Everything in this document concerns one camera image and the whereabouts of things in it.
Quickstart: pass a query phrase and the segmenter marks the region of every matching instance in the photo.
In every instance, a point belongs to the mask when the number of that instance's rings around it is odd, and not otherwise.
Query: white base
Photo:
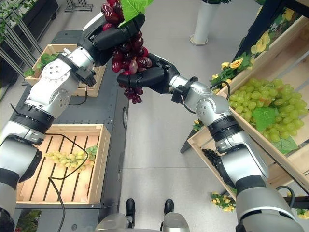
[[[193,45],[196,45],[196,46],[203,46],[203,45],[205,45],[205,44],[208,43],[208,39],[206,39],[206,41],[205,41],[204,43],[196,43],[196,42],[194,41],[194,35],[191,35],[191,36],[190,36],[190,42],[191,42]]]

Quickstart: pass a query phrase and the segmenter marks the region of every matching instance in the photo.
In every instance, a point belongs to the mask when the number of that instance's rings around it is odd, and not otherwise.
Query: metal frame
[[[92,11],[93,4],[88,4],[86,0],[78,0],[78,4],[74,3],[72,0],[66,0],[68,6],[64,10],[65,12],[72,11]]]

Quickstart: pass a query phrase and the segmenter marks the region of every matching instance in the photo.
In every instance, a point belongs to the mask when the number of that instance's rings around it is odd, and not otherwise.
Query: white pipe
[[[201,1],[197,16],[195,32],[190,36],[190,41],[194,45],[205,45],[208,42],[208,33],[211,22],[220,4],[209,4]]]

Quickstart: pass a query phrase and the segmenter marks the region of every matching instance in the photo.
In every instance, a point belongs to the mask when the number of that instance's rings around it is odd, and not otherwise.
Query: robotic arm
[[[84,28],[78,48],[66,51],[47,65],[41,80],[33,86],[23,107],[0,135],[0,228],[13,231],[11,216],[16,204],[16,186],[30,178],[39,164],[40,145],[53,120],[68,106],[79,82],[93,86],[93,66],[105,64],[112,49],[136,34],[144,23],[140,14],[118,29],[102,31],[98,14]],[[160,94],[172,94],[172,101],[196,112],[208,127],[220,153],[217,168],[224,181],[237,189],[237,232],[302,232],[282,196],[266,183],[267,166],[255,143],[229,111],[225,98],[217,96],[196,77],[187,80],[168,61],[149,54],[153,67],[117,81],[129,87],[149,87]]]

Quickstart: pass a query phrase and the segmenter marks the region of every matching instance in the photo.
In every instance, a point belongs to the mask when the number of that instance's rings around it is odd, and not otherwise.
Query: artificial grapes
[[[279,142],[289,136],[296,136],[304,126],[301,117],[308,114],[307,103],[301,93],[294,92],[289,84],[275,79],[271,82],[251,78],[236,90],[229,100],[229,106],[253,126],[256,120],[252,113],[257,108],[276,108],[274,124],[268,125],[261,134],[271,142]]]

